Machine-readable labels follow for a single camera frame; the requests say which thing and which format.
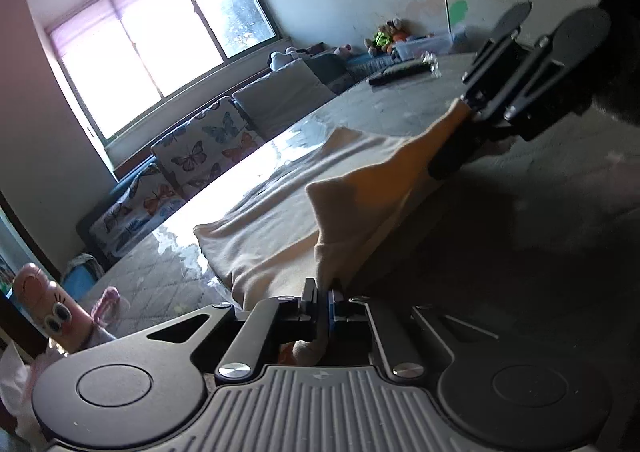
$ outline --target silver bolt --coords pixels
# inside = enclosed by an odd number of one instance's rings
[[[231,378],[232,380],[238,380],[251,374],[251,367],[241,362],[231,362],[218,368],[218,374],[225,378]]]
[[[400,378],[417,378],[418,376],[422,376],[424,368],[420,364],[406,362],[404,364],[398,364],[392,371],[393,374]]]

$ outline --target table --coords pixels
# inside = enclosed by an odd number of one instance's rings
[[[266,143],[223,174],[123,257],[82,299],[90,309],[115,286],[130,309],[109,330],[125,336],[208,304],[229,301],[229,289],[200,252],[193,227],[219,220],[279,167],[319,147],[336,125],[376,134],[422,133],[460,95],[472,55],[441,58],[440,78],[426,74],[372,89],[361,82]]]

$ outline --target sofa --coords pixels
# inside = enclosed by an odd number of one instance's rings
[[[199,191],[355,83],[333,54],[298,59],[225,96],[156,140],[76,225],[107,270]]]

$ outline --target white plush toy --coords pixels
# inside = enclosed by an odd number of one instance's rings
[[[310,58],[311,55],[304,52],[298,52],[297,48],[289,46],[284,54],[282,52],[273,52],[271,54],[271,62],[269,67],[273,70],[279,70],[283,66],[286,66],[289,62],[296,60],[297,58]]]

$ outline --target beige cloth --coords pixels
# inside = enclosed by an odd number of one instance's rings
[[[196,226],[203,254],[244,309],[268,297],[300,295],[306,277],[324,291],[334,279],[346,286],[439,185],[428,164],[469,113],[455,101],[415,138],[338,127],[320,149],[274,174],[225,218]]]

